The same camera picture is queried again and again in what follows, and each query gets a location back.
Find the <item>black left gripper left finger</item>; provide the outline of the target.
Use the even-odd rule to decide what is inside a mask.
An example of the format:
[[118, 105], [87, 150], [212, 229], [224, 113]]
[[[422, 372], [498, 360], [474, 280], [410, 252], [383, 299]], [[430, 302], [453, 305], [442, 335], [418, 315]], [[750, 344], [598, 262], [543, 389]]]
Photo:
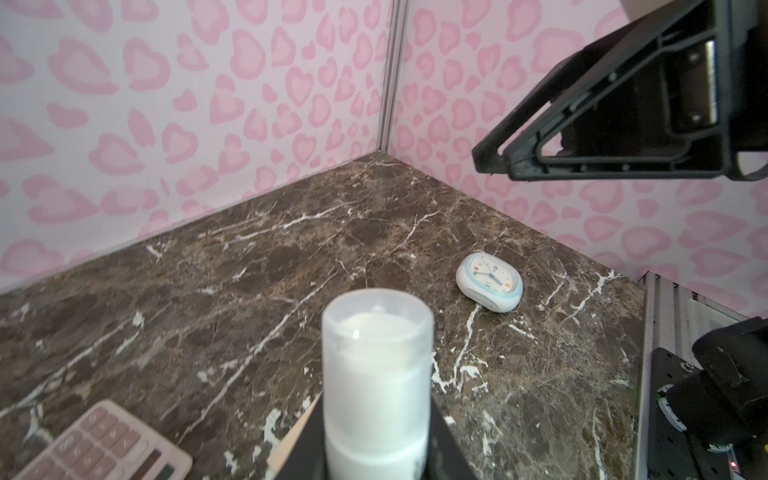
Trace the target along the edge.
[[276, 480], [327, 478], [325, 455], [325, 429], [323, 417], [323, 395], [320, 394], [313, 413], [309, 417], [287, 462]]

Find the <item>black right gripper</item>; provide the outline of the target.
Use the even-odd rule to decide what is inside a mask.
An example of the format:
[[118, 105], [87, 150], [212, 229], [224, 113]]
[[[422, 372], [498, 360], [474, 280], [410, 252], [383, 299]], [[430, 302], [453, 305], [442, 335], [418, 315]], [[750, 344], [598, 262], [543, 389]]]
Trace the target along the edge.
[[757, 182], [767, 151], [767, 3], [674, 1], [558, 63], [474, 148], [515, 181]]

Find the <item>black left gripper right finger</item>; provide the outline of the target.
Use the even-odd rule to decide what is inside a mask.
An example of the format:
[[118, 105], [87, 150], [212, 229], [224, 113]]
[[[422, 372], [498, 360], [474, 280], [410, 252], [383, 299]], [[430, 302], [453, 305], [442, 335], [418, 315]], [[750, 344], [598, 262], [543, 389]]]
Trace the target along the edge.
[[477, 480], [434, 399], [431, 400], [425, 478]]

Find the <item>peach pink envelope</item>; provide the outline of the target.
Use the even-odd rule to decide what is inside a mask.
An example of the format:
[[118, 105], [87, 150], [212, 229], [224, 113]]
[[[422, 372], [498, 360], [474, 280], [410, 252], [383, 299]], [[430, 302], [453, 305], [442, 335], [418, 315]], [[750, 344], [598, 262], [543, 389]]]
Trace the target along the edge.
[[311, 403], [307, 404], [305, 411], [271, 453], [267, 459], [269, 473], [278, 474], [285, 465], [319, 399], [320, 397], [316, 397]]

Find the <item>white glue stick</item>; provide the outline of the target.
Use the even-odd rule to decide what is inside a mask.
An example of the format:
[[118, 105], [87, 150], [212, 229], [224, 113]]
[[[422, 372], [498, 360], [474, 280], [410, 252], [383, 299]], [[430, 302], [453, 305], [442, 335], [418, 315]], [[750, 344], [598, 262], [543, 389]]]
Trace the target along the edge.
[[419, 479], [427, 462], [430, 393], [417, 387], [350, 387], [323, 395], [332, 479]]

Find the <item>white round clock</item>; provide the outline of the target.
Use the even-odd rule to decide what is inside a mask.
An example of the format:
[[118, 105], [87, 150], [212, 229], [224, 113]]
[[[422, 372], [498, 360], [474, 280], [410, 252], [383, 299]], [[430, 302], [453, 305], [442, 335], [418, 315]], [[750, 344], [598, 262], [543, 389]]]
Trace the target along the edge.
[[486, 252], [464, 258], [456, 271], [456, 283], [466, 297], [496, 313], [516, 309], [524, 292], [519, 271]]

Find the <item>pink desk calculator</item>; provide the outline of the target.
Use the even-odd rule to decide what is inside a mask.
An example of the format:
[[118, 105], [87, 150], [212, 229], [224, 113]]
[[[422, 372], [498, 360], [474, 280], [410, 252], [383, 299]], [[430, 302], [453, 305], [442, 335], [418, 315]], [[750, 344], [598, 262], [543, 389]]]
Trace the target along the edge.
[[73, 422], [17, 479], [184, 479], [192, 457], [110, 399]]

